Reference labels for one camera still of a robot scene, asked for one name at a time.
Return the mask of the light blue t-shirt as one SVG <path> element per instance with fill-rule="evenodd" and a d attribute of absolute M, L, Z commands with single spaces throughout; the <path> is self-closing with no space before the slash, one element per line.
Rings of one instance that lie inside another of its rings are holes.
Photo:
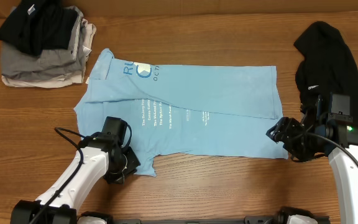
<path fill-rule="evenodd" d="M 154 158 L 175 153 L 288 156 L 267 136 L 283 116 L 274 66 L 150 65 L 104 49 L 75 112 L 83 135 L 108 116 L 126 121 L 139 175 L 155 175 Z"/>

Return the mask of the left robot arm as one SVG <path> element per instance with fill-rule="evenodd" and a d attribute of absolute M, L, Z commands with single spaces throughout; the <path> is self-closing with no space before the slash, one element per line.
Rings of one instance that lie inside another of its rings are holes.
<path fill-rule="evenodd" d="M 57 181 L 34 201 L 21 200 L 12 210 L 11 224 L 113 223 L 112 215 L 99 212 L 78 214 L 99 179 L 123 184 L 140 166 L 130 143 L 130 125 L 108 116 L 100 132 L 67 141 L 76 149 L 75 158 Z"/>

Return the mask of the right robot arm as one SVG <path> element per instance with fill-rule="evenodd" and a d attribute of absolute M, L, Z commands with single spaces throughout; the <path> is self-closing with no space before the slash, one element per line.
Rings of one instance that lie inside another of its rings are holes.
<path fill-rule="evenodd" d="M 282 142 L 293 162 L 327 157 L 337 188 L 341 221 L 358 223 L 358 124 L 351 115 L 351 99 L 332 93 L 328 109 L 323 99 L 306 110 L 301 121 L 282 117 L 266 135 Z"/>

